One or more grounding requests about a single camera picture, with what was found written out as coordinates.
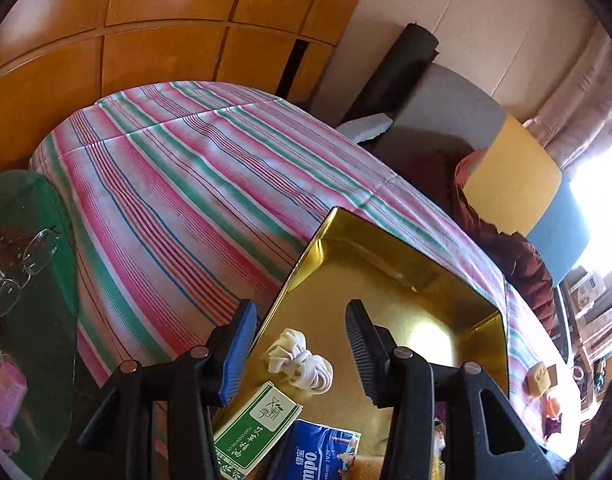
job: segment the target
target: bed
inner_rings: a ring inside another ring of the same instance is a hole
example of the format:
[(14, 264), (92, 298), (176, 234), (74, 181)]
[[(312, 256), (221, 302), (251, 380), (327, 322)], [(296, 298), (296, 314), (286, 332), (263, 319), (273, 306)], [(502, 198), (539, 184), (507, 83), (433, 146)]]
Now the bed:
[(509, 399), (544, 442), (524, 390), (542, 360), (559, 371), (562, 434), (576, 450), (580, 394), (556, 347), (490, 259), (437, 206), (334, 129), (281, 98), (178, 81), (76, 111), (31, 169), (60, 192), (78, 258), (78, 350), (98, 384), (124, 359), (174, 358), (230, 319), (239, 298), (263, 317), (319, 223), (339, 205), (465, 280), (505, 322)]

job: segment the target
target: gray cushion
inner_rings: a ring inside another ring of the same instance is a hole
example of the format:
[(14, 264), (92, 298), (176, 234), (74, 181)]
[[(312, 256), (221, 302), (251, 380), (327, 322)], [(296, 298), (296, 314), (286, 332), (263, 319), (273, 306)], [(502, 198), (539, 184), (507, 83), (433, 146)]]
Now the gray cushion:
[(423, 152), (487, 148), (505, 119), (503, 107), (483, 90), (432, 63), (373, 153), (396, 170)]

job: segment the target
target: glasses lens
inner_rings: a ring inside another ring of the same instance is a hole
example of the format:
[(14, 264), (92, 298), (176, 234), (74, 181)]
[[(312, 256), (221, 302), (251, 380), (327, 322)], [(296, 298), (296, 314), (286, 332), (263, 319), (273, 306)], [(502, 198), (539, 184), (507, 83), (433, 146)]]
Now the glasses lens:
[(6, 316), (10, 312), (10, 309), (15, 306), (19, 297), (21, 296), (21, 289), (19, 283), (13, 280), (3, 280), (0, 285), (0, 317)]
[(49, 229), (39, 232), (24, 252), (24, 270), (32, 276), (38, 274), (51, 261), (52, 255), (57, 251), (59, 239), (59, 236)]

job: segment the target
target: blue tissue package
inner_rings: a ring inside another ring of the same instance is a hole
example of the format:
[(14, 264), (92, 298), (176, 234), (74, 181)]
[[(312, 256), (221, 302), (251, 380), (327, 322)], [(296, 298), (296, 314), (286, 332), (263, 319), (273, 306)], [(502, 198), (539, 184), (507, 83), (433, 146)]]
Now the blue tissue package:
[(295, 420), (273, 480), (341, 480), (361, 433)]

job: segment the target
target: maroon blanket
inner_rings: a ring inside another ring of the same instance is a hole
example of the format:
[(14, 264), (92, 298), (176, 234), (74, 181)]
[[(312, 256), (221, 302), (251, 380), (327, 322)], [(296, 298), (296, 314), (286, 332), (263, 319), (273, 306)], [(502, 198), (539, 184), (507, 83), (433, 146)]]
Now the maroon blanket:
[(483, 221), (455, 183), (455, 168), (468, 153), (424, 153), (399, 173), (441, 207), (501, 269), (550, 333), (554, 318), (552, 277), (534, 246), (519, 233), (507, 235)]

